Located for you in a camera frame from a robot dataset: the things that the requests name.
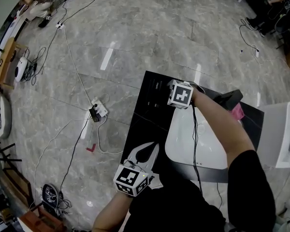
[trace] power strip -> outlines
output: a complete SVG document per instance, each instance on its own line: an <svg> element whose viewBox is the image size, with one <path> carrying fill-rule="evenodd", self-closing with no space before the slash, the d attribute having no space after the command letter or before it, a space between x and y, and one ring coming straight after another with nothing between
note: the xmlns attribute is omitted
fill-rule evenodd
<svg viewBox="0 0 290 232"><path fill-rule="evenodd" d="M104 117L105 115L108 114L108 111L106 110L105 106L101 103L101 101L97 97L95 97L91 101L91 103L95 107L96 113L99 114L101 117Z"/></svg>

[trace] white container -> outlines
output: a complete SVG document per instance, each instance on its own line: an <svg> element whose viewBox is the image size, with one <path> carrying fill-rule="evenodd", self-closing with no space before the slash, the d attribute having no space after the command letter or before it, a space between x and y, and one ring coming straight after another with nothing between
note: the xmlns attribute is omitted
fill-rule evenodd
<svg viewBox="0 0 290 232"><path fill-rule="evenodd" d="M267 105L257 153L261 163L290 168L290 102Z"/></svg>

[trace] sticker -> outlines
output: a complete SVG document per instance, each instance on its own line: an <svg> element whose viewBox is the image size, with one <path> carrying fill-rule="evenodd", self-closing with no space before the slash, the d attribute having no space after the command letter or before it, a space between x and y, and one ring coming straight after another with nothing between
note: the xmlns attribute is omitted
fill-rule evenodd
<svg viewBox="0 0 290 232"><path fill-rule="evenodd" d="M117 181L124 183L128 186L133 186L138 175L139 175L138 172L128 168L124 168L119 174Z"/></svg>
<svg viewBox="0 0 290 232"><path fill-rule="evenodd" d="M130 194L133 196L132 188L122 186L121 184L118 184L118 183L116 183L116 185L119 191L125 192L126 194Z"/></svg>
<svg viewBox="0 0 290 232"><path fill-rule="evenodd" d="M183 104L189 104L189 97L190 97L191 89L183 88L183 87L177 87L175 90L174 95L174 101L183 103Z"/></svg>
<svg viewBox="0 0 290 232"><path fill-rule="evenodd" d="M139 184L139 186L136 188L136 195L139 194L145 187L147 187L148 182L147 182L147 178L141 183Z"/></svg>

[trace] electronic device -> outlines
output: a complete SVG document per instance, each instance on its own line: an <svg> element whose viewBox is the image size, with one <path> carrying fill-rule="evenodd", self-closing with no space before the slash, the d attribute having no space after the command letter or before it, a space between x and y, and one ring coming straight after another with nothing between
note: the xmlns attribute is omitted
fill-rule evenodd
<svg viewBox="0 0 290 232"><path fill-rule="evenodd" d="M101 117L104 117L108 114L105 106L101 103L101 101L95 97L91 102L96 110L96 113L99 114Z"/></svg>
<svg viewBox="0 0 290 232"><path fill-rule="evenodd" d="M93 106L92 108L89 109L90 115L93 119L93 122L98 122L99 118L97 116L96 110L95 110L95 106Z"/></svg>
<svg viewBox="0 0 290 232"><path fill-rule="evenodd" d="M158 152L159 144L155 142L134 148L116 171L116 189L133 197L139 195L150 184Z"/></svg>
<svg viewBox="0 0 290 232"><path fill-rule="evenodd" d="M181 82L178 80L172 80L168 83L170 87L170 96L168 99L168 105L177 108L188 108L190 105L193 87L189 82Z"/></svg>
<svg viewBox="0 0 290 232"><path fill-rule="evenodd" d="M17 82L21 81L27 65L28 65L28 60L25 57L21 57L15 69L15 80Z"/></svg>

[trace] marble floor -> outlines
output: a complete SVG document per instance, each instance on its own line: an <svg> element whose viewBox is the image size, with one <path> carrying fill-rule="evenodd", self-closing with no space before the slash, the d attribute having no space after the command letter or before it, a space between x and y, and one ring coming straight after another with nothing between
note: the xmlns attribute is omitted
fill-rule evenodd
<svg viewBox="0 0 290 232"><path fill-rule="evenodd" d="M65 18L91 1L68 0ZM37 27L38 19L25 26L18 41L29 47L31 60L39 49L48 47L64 12L58 8L44 29ZM242 28L244 38L260 49L257 60L240 36L240 19L254 15L245 0L96 0L66 21L72 57L85 89L91 99L100 97L106 102L109 111L100 129L102 149L123 149L146 70L195 81L218 92L239 88L243 101L254 107L290 101L290 70L283 52L276 50L276 36L262 38ZM101 68L106 55L109 61ZM39 199L43 184L60 187L88 116L89 104L64 31L57 32L36 84L14 85L13 91L6 92L13 124L4 143L16 143L14 154L23 160L18 167L32 189L35 165L43 149L70 119L76 119L50 143L41 159L33 190ZM87 151L94 143L97 123L89 121L62 187L64 197L73 204L64 216L69 227L90 230L115 194L112 179L121 155ZM290 196L290 169L264 169L280 211ZM220 184L219 190L221 211L228 217L227 185ZM219 206L215 183L203 183L203 192L209 203Z"/></svg>

